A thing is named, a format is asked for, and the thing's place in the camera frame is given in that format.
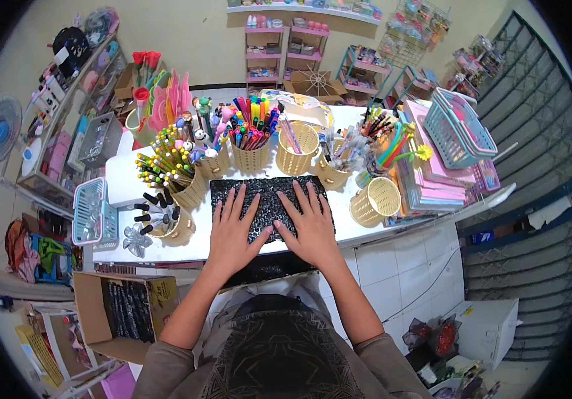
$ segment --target electric fan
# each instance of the electric fan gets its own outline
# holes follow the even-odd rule
[[[6,158],[22,127],[22,107],[15,97],[0,95],[0,162]]]

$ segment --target sleeve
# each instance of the sleeve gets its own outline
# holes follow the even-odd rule
[[[193,352],[158,341],[146,352],[133,399],[165,399],[194,371]]]
[[[363,341],[354,351],[389,393],[412,392],[432,399],[390,335],[384,332]]]

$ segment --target white box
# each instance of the white box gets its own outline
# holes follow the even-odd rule
[[[510,350],[519,300],[463,301],[452,309],[459,327],[459,354],[495,370]]]

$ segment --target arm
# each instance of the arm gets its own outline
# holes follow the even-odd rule
[[[251,244],[248,244],[248,231],[259,206],[257,194],[246,215],[239,219],[246,195],[246,185],[242,184],[235,199],[235,189],[228,192],[226,204],[221,201],[215,207],[212,231],[210,233],[210,253],[202,272],[170,316],[159,340],[175,347],[193,349],[200,337],[206,315],[212,300],[228,278],[240,271],[257,256],[262,245],[273,232],[268,226]]]
[[[303,214],[297,211],[283,193],[278,192],[277,195],[297,228],[298,237],[290,234],[279,220],[275,220],[275,227],[291,251],[323,273],[334,294],[341,323],[350,341],[353,344],[359,343],[382,334],[384,328],[381,321],[337,247],[328,202],[323,196],[318,196],[317,201],[311,183],[307,184],[310,200],[306,198],[296,180],[293,180],[293,187]]]

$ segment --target stack of notebooks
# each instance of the stack of notebooks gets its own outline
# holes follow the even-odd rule
[[[403,105],[408,122],[417,125],[413,139],[408,140],[402,153],[415,151],[421,144],[433,149],[428,161],[415,157],[411,162],[404,158],[397,162],[396,178],[402,192],[402,214],[408,216],[434,216],[461,209],[466,203],[466,190],[475,183],[471,168],[447,169],[430,136],[423,129],[428,108],[413,101]]]

